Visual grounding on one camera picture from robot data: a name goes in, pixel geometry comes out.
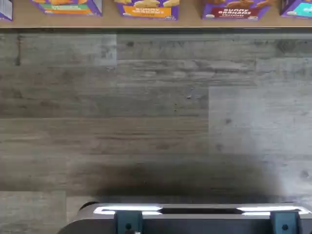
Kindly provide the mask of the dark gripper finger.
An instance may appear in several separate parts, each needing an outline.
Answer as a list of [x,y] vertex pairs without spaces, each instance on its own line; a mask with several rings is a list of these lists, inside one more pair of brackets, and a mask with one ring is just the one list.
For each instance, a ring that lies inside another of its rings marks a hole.
[[270,214],[273,234],[300,234],[301,219],[296,211],[274,211]]
[[142,211],[116,211],[114,215],[116,234],[142,234]]

